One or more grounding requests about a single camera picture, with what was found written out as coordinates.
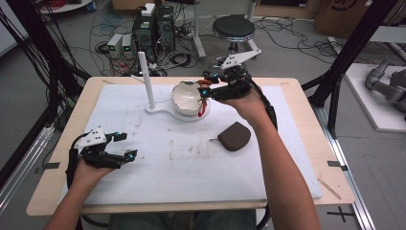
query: human arm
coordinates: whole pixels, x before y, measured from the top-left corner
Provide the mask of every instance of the human arm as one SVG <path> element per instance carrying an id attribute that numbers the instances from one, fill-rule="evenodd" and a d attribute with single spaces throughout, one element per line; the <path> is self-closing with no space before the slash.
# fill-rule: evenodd
<path id="1" fill-rule="evenodd" d="M 84 160 L 80 159 L 68 193 L 59 203 L 44 229 L 76 229 L 84 201 L 99 181 L 112 171 L 112 169 L 106 168 L 96 169 L 86 165 Z"/>
<path id="2" fill-rule="evenodd" d="M 228 100 L 257 135 L 268 205 L 275 229 L 320 229 L 305 180 L 253 89 L 241 99 Z"/>

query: cardboard box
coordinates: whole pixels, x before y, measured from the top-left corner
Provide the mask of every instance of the cardboard box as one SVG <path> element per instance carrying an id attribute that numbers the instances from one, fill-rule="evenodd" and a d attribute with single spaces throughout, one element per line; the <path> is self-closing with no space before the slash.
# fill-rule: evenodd
<path id="1" fill-rule="evenodd" d="M 368 8 L 365 1 L 323 0 L 314 20 L 315 32 L 349 38 Z"/>
<path id="2" fill-rule="evenodd" d="M 314 18 L 320 8 L 320 0 L 307 0 L 305 7 L 263 5 L 258 1 L 255 16 L 273 16 L 309 19 Z"/>

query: gray floor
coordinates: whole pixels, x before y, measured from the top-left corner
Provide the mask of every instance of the gray floor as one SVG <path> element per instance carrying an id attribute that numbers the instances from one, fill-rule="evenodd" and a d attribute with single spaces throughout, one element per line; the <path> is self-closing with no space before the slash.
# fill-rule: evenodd
<path id="1" fill-rule="evenodd" d="M 85 10 L 62 13 L 58 15 L 58 22 L 69 45 L 74 47 L 72 50 L 80 65 L 92 76 L 100 76 L 104 73 L 101 73 L 103 68 L 108 69 L 108 62 L 104 59 L 104 67 L 102 67 L 102 62 L 98 57 L 93 56 L 94 59 L 92 59 L 90 53 L 83 49 L 94 51 L 94 46 L 98 42 L 108 40 L 108 36 L 94 35 L 99 35 L 102 30 L 102 27 L 97 25 L 101 23 L 118 25 L 131 20 L 131 17 L 131 12 L 117 13 L 106 8 L 95 13 Z M 202 19 L 201 27 L 204 28 L 213 20 L 213 17 Z M 293 21 L 293 23 L 294 31 L 307 36 L 306 44 L 313 45 L 316 41 L 327 41 L 326 36 L 314 34 L 311 21 Z M 116 32 L 125 32 L 131 26 L 131 23 L 124 23 Z M 210 33 L 210 27 L 202 32 L 203 35 Z M 288 47 L 297 47 L 301 40 L 300 37 L 289 31 L 271 32 L 271 35 L 275 42 Z M 255 41 L 262 49 L 262 54 L 256 59 L 246 62 L 254 77 L 295 78 L 300 83 L 305 83 L 325 73 L 330 66 L 329 63 L 334 61 L 333 57 L 324 57 L 316 49 L 305 51 L 329 63 L 295 49 L 279 47 L 268 34 L 262 31 L 257 31 Z M 341 44 L 345 43 L 345 40 L 338 41 Z M 191 69 L 170 70 L 170 76 L 200 76 L 215 57 L 223 56 L 227 51 L 228 43 L 215 37 L 202 36 L 202 42 L 208 57 L 199 61 Z M 370 43 L 360 57 L 378 63 L 382 58 L 390 56 L 395 64 L 405 64 L 392 51 L 380 46 L 384 47 L 384 44 Z M 3 167 L 45 108 L 46 97 L 45 86 L 18 48 L 0 58 L 0 76 L 2 99 L 0 101 L 2 111 L 0 166 Z M 406 143 L 404 142 L 406 134 L 375 131 L 345 80 L 343 80 L 340 96 L 337 117 L 338 140 L 371 213 L 373 223 L 376 229 L 404 229 L 406 226 L 406 218 L 404 218 L 406 217 L 406 180 L 403 177 L 406 174 Z M 58 135 L 58 133 L 55 134 L 49 147 L 35 164 L 3 215 L 0 216 L 1 229 L 38 229 L 47 221 L 47 217 L 29 217 L 25 210 L 41 176 L 34 171 L 40 167 L 42 159 L 51 149 Z M 342 206 L 341 209 L 345 213 L 353 213 L 349 206 Z M 338 213 L 339 207 L 337 206 L 318 207 L 317 211 L 323 229 L 359 228 L 352 216 L 342 218 L 327 213 Z"/>

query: forearm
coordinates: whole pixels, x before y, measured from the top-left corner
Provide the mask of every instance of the forearm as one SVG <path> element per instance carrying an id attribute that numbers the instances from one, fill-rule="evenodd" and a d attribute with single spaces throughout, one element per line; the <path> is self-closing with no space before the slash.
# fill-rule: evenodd
<path id="1" fill-rule="evenodd" d="M 266 114 L 251 124 L 257 134 L 263 178 L 276 229 L 320 229 L 305 180 Z"/>
<path id="2" fill-rule="evenodd" d="M 44 229 L 76 229 L 81 207 L 90 193 L 89 189 L 71 187 Z"/>

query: white bowl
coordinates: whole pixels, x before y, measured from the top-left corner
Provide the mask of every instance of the white bowl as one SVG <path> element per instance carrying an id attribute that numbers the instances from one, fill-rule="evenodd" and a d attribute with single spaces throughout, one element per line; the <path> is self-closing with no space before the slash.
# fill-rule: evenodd
<path id="1" fill-rule="evenodd" d="M 195 116 L 200 109 L 200 93 L 198 83 L 184 83 L 181 81 L 172 89 L 173 105 L 179 113 Z"/>

